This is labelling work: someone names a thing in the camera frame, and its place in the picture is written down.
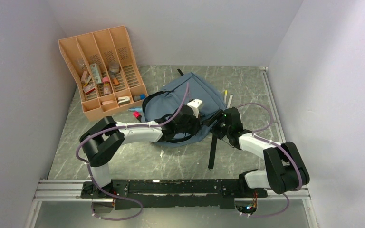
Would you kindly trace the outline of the white marker blue cap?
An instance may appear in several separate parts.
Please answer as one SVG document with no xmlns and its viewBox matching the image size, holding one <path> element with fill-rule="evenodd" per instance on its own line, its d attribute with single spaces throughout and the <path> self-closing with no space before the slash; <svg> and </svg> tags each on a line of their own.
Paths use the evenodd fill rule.
<svg viewBox="0 0 365 228">
<path fill-rule="evenodd" d="M 227 108 L 230 108 L 231 103 L 232 103 L 232 99 L 233 99 L 233 94 L 230 94 L 229 99 L 228 99 L 228 103 L 227 103 Z"/>
</svg>

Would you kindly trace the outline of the white marker yellow cap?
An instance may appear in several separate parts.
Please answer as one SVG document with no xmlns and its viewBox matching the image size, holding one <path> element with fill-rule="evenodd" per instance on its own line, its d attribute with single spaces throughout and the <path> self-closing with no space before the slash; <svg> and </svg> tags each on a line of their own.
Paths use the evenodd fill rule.
<svg viewBox="0 0 365 228">
<path fill-rule="evenodd" d="M 224 92 L 224 104 L 225 104 L 226 107 L 228 106 L 228 99 L 227 99 L 227 97 L 228 97 L 228 91 L 225 90 L 225 92 Z"/>
</svg>

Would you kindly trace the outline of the blue grey student backpack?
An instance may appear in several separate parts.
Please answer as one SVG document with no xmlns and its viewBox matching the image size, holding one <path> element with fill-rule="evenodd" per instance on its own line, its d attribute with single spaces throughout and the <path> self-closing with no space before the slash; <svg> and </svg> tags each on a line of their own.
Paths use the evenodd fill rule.
<svg viewBox="0 0 365 228">
<path fill-rule="evenodd" d="M 142 103 L 144 120 L 169 119 L 177 109 L 196 100 L 201 105 L 201 128 L 191 139 L 177 143 L 157 142 L 156 145 L 176 148 L 188 144 L 198 143 L 210 134 L 210 127 L 205 123 L 218 110 L 225 110 L 222 95 L 204 78 L 188 73 L 171 81 L 160 91 L 149 95 Z"/>
</svg>

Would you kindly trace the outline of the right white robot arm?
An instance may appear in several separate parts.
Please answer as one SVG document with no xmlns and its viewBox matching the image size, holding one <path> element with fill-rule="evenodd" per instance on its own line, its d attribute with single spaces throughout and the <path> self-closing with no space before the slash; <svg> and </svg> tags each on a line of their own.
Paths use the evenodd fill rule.
<svg viewBox="0 0 365 228">
<path fill-rule="evenodd" d="M 211 128 L 214 138 L 226 137 L 230 146 L 264 160 L 264 170 L 250 170 L 239 175 L 237 189 L 240 195 L 248 197 L 260 188 L 283 194 L 309 184 L 310 176 L 296 145 L 266 140 L 244 129 L 237 108 L 219 110 L 205 124 Z"/>
</svg>

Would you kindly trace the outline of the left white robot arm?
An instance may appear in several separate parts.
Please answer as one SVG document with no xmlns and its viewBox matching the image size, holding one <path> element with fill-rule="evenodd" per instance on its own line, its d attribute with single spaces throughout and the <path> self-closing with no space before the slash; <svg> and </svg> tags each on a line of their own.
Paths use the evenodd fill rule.
<svg viewBox="0 0 365 228">
<path fill-rule="evenodd" d="M 179 143 L 186 137 L 176 139 L 176 135 L 191 138 L 200 129 L 201 105 L 196 100 L 177 109 L 169 119 L 128 124 L 116 122 L 112 117 L 105 117 L 80 137 L 81 145 L 87 156 L 86 163 L 90 176 L 95 180 L 94 192 L 105 198 L 112 193 L 108 163 L 118 148 L 135 142 Z"/>
</svg>

